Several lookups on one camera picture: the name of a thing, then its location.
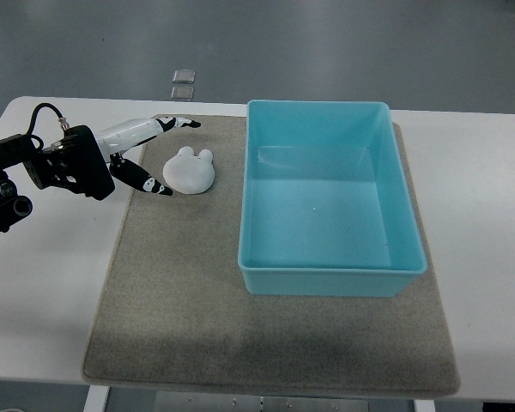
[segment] gray floor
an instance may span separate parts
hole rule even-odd
[[[515,0],[0,1],[0,116],[23,95],[168,100],[176,69],[194,101],[515,113]]]

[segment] gray felt mat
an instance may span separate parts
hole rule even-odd
[[[215,182],[195,196],[133,194],[88,340],[84,378],[262,396],[432,398],[457,391],[416,204],[429,271],[397,297],[248,294],[237,265],[245,118],[190,118],[202,127],[154,139],[142,165],[160,177],[181,147],[209,148]],[[398,128],[397,134],[401,145]],[[406,173],[411,188],[407,167]]]

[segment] light blue container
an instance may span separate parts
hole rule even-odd
[[[324,296],[394,296],[426,270],[386,104],[248,104],[239,266],[252,294]]]

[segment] robotic hand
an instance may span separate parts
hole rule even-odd
[[[44,148],[42,139],[33,134],[36,117],[43,107],[51,108],[57,114],[64,131],[64,138],[48,148]],[[49,103],[36,106],[27,133],[0,140],[0,232],[7,232],[33,209],[28,197],[17,194],[14,182],[4,170],[18,163],[23,163],[40,189],[56,186],[103,200],[114,191],[112,175],[139,191],[172,195],[170,188],[122,155],[160,133],[186,126],[196,128],[200,123],[186,118],[155,116],[130,120],[94,136],[85,125],[69,127],[55,106]]]
[[[169,118],[161,115],[149,119],[129,120],[95,134],[95,141],[111,175],[139,191],[171,196],[172,189],[161,185],[142,167],[124,159],[126,150],[154,139],[160,133],[179,127],[200,127],[200,123],[187,118]]]

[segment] black cable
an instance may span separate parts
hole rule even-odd
[[[48,107],[48,108],[52,109],[55,112],[55,114],[57,114],[58,118],[62,118],[63,117],[63,114],[61,114],[59,109],[57,109],[54,105],[52,105],[50,103],[40,103],[33,110],[33,115],[31,116],[31,123],[28,126],[28,130],[27,130],[26,135],[32,135],[33,134],[34,126],[36,125],[36,118],[38,116],[38,112],[43,107]]]
[[[36,148],[36,151],[39,152],[44,148],[44,141],[40,139],[38,136],[31,135],[31,139],[34,139],[38,142],[38,147]]]

